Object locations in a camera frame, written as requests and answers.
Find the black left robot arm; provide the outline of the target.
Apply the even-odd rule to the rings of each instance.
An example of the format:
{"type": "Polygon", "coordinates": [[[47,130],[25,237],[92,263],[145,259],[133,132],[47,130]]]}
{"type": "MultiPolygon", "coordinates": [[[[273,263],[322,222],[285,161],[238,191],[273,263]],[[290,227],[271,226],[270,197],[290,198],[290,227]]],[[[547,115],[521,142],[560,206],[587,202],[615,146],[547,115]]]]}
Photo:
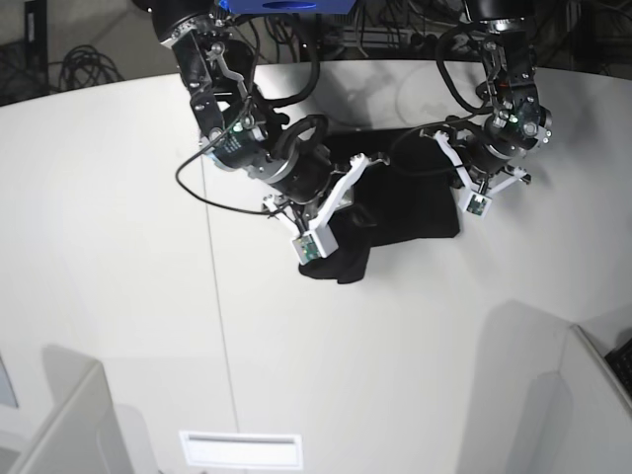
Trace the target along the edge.
{"type": "Polygon", "coordinates": [[[443,132],[458,160],[442,169],[413,171],[396,163],[396,150],[411,130],[396,138],[387,156],[395,171],[408,177],[430,177],[464,172],[477,185],[504,174],[529,184],[531,176],[511,161],[522,158],[549,141],[552,117],[541,106],[535,83],[535,52],[529,39],[527,21],[535,16],[533,1],[466,1],[468,21],[460,23],[438,39],[435,63],[448,92],[466,112],[467,118],[446,118],[429,123],[419,131],[443,132]],[[458,36],[482,33],[476,42],[485,72],[476,88],[479,106],[470,104],[459,93],[445,59],[458,36]]]}

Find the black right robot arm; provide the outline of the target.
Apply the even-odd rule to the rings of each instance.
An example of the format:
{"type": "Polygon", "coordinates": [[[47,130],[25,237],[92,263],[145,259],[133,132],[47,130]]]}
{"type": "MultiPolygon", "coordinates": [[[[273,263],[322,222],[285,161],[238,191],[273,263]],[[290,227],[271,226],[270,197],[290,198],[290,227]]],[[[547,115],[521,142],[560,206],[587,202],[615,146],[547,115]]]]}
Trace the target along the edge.
{"type": "Polygon", "coordinates": [[[210,1],[149,1],[155,35],[174,54],[201,138],[199,156],[248,175],[280,192],[282,208],[307,205],[330,189],[334,166],[323,140],[329,121],[308,115],[290,122],[283,109],[308,99],[320,79],[315,41],[290,13],[272,17],[305,43],[310,63],[305,85],[290,96],[267,99],[255,81],[258,43],[230,31],[252,21],[248,14],[219,19],[210,1]]]}

